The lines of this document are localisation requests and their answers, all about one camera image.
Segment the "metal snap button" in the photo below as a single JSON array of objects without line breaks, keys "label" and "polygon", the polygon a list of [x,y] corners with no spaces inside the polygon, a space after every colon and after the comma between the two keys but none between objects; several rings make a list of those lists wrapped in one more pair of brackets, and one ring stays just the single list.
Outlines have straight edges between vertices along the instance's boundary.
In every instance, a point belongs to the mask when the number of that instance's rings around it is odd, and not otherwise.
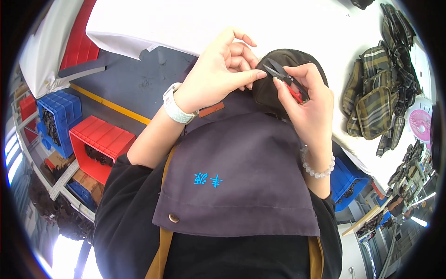
[{"label": "metal snap button", "polygon": [[171,220],[173,223],[178,223],[180,221],[180,218],[178,218],[178,216],[176,216],[175,214],[170,213],[169,220]]}]

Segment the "yellow floor line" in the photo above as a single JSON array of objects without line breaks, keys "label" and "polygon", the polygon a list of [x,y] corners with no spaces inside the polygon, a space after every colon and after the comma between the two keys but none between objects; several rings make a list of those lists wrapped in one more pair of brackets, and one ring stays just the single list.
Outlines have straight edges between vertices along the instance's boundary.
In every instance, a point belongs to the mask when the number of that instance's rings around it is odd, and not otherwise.
[{"label": "yellow floor line", "polygon": [[134,113],[133,111],[123,108],[115,103],[110,102],[110,101],[107,101],[106,99],[101,98],[98,95],[95,95],[95,94],[91,93],[90,91],[87,91],[87,90],[77,86],[76,84],[72,84],[72,83],[70,83],[70,84],[71,84],[71,88],[73,88],[74,90],[84,94],[85,96],[87,96],[97,102],[100,102],[103,105],[108,106],[111,109],[116,110],[117,112],[120,112],[120,113],[122,113],[130,118],[133,118],[141,123],[144,123],[144,124],[148,124],[150,122],[150,119],[148,119],[142,115]]}]

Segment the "apron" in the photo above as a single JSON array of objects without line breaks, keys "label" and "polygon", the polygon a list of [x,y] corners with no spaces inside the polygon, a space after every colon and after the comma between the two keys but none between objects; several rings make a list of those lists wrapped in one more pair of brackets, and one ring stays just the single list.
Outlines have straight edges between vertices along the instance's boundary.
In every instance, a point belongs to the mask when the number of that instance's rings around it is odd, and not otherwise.
[{"label": "apron", "polygon": [[160,246],[146,278],[163,277],[173,232],[308,236],[311,278],[321,278],[319,226],[294,129],[242,92],[223,103],[192,121],[169,154],[152,220]]}]

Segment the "white watch strap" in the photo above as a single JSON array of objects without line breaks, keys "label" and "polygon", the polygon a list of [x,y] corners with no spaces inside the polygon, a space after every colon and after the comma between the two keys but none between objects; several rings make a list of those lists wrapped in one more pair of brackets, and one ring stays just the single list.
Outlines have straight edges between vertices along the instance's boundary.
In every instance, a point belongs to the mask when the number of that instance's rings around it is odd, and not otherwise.
[{"label": "white watch strap", "polygon": [[167,91],[163,94],[163,106],[164,110],[167,112],[167,115],[169,115],[169,117],[174,121],[182,124],[189,124],[198,115],[198,111],[191,114],[185,113],[178,107],[177,103],[175,103],[173,92],[178,90],[180,86],[181,83],[177,82],[172,84],[169,89],[167,89]]}]

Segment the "white tablecloth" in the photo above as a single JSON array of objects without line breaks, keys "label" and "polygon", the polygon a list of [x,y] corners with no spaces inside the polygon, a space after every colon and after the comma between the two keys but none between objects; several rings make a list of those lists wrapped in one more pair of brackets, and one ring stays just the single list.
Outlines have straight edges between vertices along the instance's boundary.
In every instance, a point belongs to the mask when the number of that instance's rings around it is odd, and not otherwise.
[{"label": "white tablecloth", "polygon": [[19,59],[26,84],[35,98],[70,86],[58,72],[68,37],[83,0],[55,0],[31,35]]},{"label": "white tablecloth", "polygon": [[226,26],[236,26],[256,41],[260,58],[274,49],[290,48],[314,56],[335,94],[333,140],[373,176],[385,192],[387,181],[415,142],[406,131],[398,147],[375,156],[379,138],[366,141],[346,133],[341,98],[353,62],[378,45],[383,13],[377,0],[364,11],[337,0],[97,0],[87,24],[88,37],[104,50],[138,59],[140,52],[161,45],[199,55]]}]

